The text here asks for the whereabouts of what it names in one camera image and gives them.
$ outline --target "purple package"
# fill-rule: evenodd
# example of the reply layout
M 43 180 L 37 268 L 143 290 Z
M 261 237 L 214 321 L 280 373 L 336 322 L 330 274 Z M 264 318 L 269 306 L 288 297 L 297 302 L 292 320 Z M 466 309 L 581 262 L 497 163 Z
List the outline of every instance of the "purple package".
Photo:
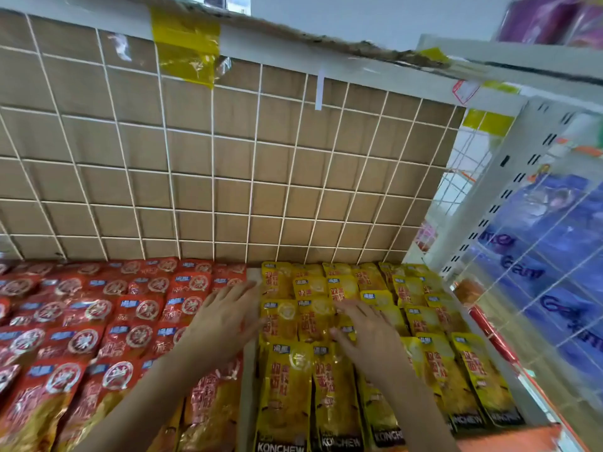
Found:
M 513 0 L 499 28 L 497 41 L 554 45 L 568 31 L 578 0 Z
M 582 6 L 570 28 L 565 44 L 603 49 L 603 6 Z

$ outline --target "hand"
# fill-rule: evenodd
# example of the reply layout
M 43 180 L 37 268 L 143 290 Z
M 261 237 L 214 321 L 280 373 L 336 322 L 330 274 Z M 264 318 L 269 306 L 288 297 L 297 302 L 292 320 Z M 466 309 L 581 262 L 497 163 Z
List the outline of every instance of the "hand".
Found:
M 174 349 L 167 354 L 196 383 L 207 372 L 230 363 L 263 327 L 258 318 L 259 288 L 242 282 L 210 294 Z M 244 330 L 241 324 L 248 319 Z
M 400 335 L 380 312 L 356 300 L 343 300 L 337 308 L 354 323 L 356 344 L 338 328 L 331 328 L 331 336 L 375 387 L 387 396 L 405 378 L 416 377 Z

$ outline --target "white wall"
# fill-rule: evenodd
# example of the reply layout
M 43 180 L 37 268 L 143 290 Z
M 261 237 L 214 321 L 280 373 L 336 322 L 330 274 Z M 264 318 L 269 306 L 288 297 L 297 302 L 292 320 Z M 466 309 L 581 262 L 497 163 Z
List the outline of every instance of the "white wall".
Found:
M 489 40 L 510 0 L 252 0 L 252 15 L 308 33 L 404 51 L 429 33 Z

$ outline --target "forearm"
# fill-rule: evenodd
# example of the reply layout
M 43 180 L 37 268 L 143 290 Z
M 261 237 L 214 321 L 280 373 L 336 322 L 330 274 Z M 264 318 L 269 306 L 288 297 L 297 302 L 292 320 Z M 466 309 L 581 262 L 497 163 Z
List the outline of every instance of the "forearm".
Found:
M 145 452 L 180 400 L 197 382 L 177 358 L 156 360 L 132 391 L 74 452 Z
M 458 452 L 432 390 L 420 381 L 410 366 L 409 372 L 383 390 L 410 452 Z

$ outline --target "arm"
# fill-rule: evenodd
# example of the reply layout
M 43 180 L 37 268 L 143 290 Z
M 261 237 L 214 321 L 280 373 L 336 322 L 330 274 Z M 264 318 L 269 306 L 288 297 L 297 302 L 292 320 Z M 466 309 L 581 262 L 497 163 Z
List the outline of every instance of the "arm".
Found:
M 174 349 L 153 364 L 74 452 L 145 452 L 197 381 L 230 362 L 258 334 L 260 320 L 238 332 L 247 313 L 257 311 L 254 285 L 246 282 L 209 295 Z
M 431 389 L 417 378 L 396 330 L 365 303 L 343 301 L 338 308 L 354 323 L 356 344 L 337 328 L 331 329 L 331 335 L 385 396 L 409 450 L 458 452 Z

